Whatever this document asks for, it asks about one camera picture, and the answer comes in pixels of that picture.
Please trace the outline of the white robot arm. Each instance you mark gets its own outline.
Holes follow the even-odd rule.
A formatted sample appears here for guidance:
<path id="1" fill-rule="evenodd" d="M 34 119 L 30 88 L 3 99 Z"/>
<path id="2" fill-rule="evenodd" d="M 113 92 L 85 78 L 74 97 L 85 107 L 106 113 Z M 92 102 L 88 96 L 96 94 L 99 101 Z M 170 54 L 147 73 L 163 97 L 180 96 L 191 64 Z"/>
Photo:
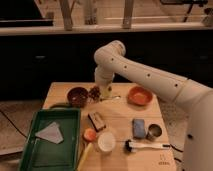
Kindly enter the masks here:
<path id="1" fill-rule="evenodd" d="M 108 87 L 114 74 L 119 74 L 188 113 L 182 170 L 213 171 L 213 88 L 131 61 L 125 53 L 125 45 L 118 40 L 97 49 L 95 83 Z"/>

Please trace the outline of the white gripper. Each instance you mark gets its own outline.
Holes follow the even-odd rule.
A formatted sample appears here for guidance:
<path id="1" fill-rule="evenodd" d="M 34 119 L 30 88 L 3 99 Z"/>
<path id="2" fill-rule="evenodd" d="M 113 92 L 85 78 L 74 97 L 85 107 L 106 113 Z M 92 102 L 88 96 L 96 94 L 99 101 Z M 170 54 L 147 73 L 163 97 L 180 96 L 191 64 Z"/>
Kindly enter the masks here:
<path id="1" fill-rule="evenodd" d="M 94 75 L 96 85 L 101 88 L 108 88 L 114 79 L 114 73 L 104 68 L 96 68 Z"/>

